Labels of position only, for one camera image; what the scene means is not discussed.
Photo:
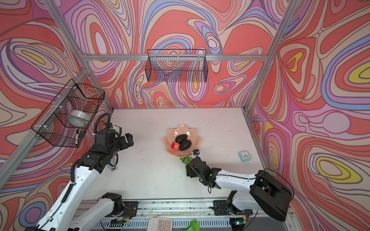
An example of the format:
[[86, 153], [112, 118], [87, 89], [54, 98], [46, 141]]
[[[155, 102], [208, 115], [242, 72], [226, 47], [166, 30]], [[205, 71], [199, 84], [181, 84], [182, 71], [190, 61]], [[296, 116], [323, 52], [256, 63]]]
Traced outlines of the green fake grape bunch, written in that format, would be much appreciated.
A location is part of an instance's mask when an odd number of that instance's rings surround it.
[[192, 161], [193, 158], [191, 157], [183, 157], [183, 158], [180, 158], [180, 161], [184, 164], [189, 164], [191, 161]]

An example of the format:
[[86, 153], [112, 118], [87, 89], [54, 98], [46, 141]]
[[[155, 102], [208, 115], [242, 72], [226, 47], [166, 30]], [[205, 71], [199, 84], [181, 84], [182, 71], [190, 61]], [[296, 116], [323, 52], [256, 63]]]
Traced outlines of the dark fake avocado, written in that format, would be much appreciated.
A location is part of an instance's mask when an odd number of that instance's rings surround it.
[[180, 143], [179, 150], [180, 151], [185, 151], [188, 150], [192, 145], [192, 142], [190, 140], [184, 140]]
[[186, 134], [181, 134], [181, 135], [176, 136], [175, 142], [178, 142], [179, 144], [181, 144], [183, 141], [187, 139], [188, 139], [188, 136]]

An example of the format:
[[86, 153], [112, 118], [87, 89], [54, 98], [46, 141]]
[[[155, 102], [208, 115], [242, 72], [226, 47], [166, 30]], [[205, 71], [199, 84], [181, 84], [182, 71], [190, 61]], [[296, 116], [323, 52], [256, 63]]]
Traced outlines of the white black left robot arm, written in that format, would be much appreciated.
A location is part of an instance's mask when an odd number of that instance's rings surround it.
[[89, 231], [107, 215], [119, 217], [125, 210], [122, 196], [118, 193], [105, 193], [94, 206], [74, 218], [80, 203], [88, 190], [101, 175], [106, 166], [112, 163], [119, 151], [134, 145], [130, 133], [122, 135], [110, 122], [111, 115], [104, 113], [94, 124], [94, 143], [81, 158], [74, 161], [70, 169], [70, 181], [50, 210], [27, 231]]

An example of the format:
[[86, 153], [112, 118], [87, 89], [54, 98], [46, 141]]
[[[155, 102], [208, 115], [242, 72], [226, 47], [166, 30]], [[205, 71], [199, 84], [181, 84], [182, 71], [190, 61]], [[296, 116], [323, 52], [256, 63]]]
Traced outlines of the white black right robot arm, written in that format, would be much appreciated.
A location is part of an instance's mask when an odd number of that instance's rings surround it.
[[286, 220], [294, 193], [265, 169], [249, 175], [231, 173], [209, 167], [198, 149], [190, 154], [193, 158], [186, 165], [189, 177], [198, 177], [208, 192], [214, 188], [231, 190], [223, 206], [213, 207], [215, 212], [240, 216], [248, 210], [262, 210], [277, 221]]

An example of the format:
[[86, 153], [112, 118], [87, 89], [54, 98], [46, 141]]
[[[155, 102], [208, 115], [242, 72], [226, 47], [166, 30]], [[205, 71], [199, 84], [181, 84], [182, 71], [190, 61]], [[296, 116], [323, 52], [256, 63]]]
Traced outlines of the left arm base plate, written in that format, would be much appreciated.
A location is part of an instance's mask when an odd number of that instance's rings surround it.
[[123, 204], [123, 207], [120, 213], [112, 212], [111, 214], [106, 215], [105, 218], [110, 218], [110, 217], [132, 218], [136, 216], [138, 204], [139, 204], [138, 201], [122, 201], [122, 204]]

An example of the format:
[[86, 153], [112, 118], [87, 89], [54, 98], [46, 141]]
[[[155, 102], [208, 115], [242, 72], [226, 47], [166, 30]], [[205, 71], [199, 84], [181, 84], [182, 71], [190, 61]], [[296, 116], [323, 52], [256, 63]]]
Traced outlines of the red fake apple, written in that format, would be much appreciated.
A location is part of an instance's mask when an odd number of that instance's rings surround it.
[[173, 142], [172, 144], [171, 144], [171, 150], [172, 151], [178, 151], [180, 149], [180, 144], [178, 143], [178, 142]]

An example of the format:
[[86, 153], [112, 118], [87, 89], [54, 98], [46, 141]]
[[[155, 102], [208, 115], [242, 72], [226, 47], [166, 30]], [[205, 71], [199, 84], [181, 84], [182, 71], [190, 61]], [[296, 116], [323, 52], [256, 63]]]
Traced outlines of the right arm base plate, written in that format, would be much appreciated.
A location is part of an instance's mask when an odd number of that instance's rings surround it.
[[211, 209], [214, 211], [214, 214], [216, 216], [243, 215], [249, 217], [253, 214], [253, 211], [251, 209], [240, 210], [236, 208], [232, 204], [231, 200], [214, 200]]

